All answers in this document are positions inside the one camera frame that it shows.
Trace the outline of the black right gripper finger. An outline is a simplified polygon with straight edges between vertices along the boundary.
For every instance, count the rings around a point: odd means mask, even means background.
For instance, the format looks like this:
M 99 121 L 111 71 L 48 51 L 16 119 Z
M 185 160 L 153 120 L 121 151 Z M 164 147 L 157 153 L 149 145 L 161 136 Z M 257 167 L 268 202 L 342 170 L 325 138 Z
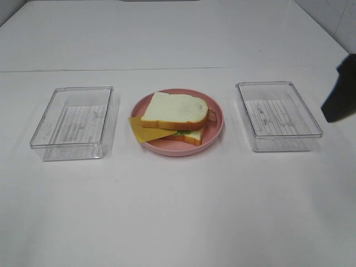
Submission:
M 355 114 L 355 54 L 337 67 L 338 79 L 321 111 L 327 122 L 337 122 Z

